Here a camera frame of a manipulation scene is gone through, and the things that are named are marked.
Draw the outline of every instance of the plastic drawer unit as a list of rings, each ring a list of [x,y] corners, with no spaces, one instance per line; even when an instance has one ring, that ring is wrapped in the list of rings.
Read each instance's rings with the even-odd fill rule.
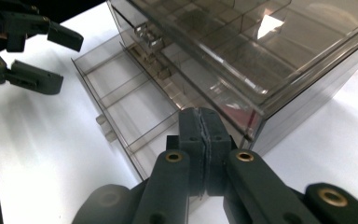
[[[267,153],[358,68],[358,0],[110,0],[119,35],[75,60],[142,177],[177,112],[219,112]]]

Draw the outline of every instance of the white table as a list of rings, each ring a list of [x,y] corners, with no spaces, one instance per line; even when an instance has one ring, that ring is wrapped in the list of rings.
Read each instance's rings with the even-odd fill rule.
[[[108,7],[102,4],[63,25],[85,37],[80,53],[45,36],[29,39],[22,54],[1,53],[7,63],[18,59],[64,76],[55,96],[0,86],[0,199],[8,224],[71,223],[94,189],[139,182],[119,143],[104,139],[95,122],[98,111],[71,62],[117,34]],[[295,189],[324,181],[358,198],[358,72],[265,159]],[[209,199],[190,223],[227,222],[221,202]]]

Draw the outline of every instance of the clear plastic organizer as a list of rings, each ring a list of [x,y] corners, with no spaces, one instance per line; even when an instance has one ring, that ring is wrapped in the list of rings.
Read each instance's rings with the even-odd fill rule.
[[[126,49],[157,83],[172,83],[162,89],[175,104],[217,110],[237,145],[261,154],[358,67],[358,56],[347,60],[358,50],[358,0],[108,4]]]
[[[115,36],[74,60],[76,68],[142,178],[177,134],[177,112],[164,91],[137,65]]]

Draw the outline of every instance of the screw hole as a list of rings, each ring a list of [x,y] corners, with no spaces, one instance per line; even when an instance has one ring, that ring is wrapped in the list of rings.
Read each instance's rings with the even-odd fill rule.
[[[320,189],[318,194],[322,200],[333,206],[345,207],[348,205],[348,200],[334,189]]]
[[[240,161],[252,161],[255,157],[248,152],[240,152],[237,154],[237,159]]]
[[[165,159],[167,161],[170,161],[170,162],[178,162],[178,161],[181,161],[182,160],[182,155],[177,153],[177,152],[173,152],[173,153],[169,153]]]
[[[285,213],[283,215],[283,219],[288,224],[301,224],[302,223],[301,218],[299,218],[297,215],[295,215],[293,213]]]

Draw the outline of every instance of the brass screw insert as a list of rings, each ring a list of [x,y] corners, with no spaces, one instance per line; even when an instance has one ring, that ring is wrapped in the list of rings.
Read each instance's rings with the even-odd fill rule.
[[[334,189],[319,189],[318,195],[326,203],[329,203],[335,207],[345,207],[348,205],[348,200]]]
[[[240,161],[253,161],[255,157],[248,152],[240,152],[237,154],[237,159]]]
[[[183,158],[182,154],[177,152],[168,153],[167,156],[165,156],[165,160],[169,162],[179,162]]]

